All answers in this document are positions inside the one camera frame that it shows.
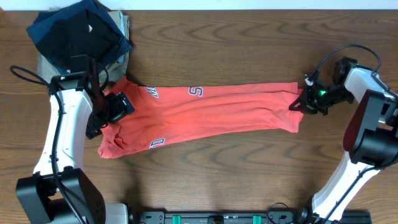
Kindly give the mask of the red printed t-shirt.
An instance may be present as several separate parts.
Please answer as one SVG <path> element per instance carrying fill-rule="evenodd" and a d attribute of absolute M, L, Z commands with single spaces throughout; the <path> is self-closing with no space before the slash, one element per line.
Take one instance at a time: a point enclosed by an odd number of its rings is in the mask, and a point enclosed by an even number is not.
<path fill-rule="evenodd" d="M 226 133 L 296 133 L 303 118 L 289 110 L 302 92 L 296 82 L 151 87 L 122 78 L 109 92 L 123 92 L 134 111 L 103 128 L 98 153 L 105 159 Z"/>

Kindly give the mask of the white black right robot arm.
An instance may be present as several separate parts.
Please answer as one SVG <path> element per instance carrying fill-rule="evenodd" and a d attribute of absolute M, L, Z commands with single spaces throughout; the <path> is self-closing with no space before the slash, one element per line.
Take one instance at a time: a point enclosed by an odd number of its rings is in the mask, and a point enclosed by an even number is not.
<path fill-rule="evenodd" d="M 370 223 L 371 215 L 347 211 L 361 187 L 397 163 L 397 95 L 371 68 L 344 57 L 334 66 L 333 84 L 324 86 L 318 72 L 307 77 L 301 95 L 289 106 L 304 114 L 322 113 L 335 104 L 358 102 L 343 137 L 343 157 L 296 223 Z"/>

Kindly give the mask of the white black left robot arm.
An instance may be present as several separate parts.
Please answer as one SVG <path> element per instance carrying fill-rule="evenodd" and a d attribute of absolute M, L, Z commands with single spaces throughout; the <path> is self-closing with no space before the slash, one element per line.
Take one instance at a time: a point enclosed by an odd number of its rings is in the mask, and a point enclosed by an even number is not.
<path fill-rule="evenodd" d="M 84 173 L 85 139 L 131 110 L 122 94 L 104 96 L 95 72 L 42 81 L 50 95 L 50 123 L 39 162 L 17 181 L 16 195 L 31 223 L 130 223 L 124 203 L 106 203 Z"/>

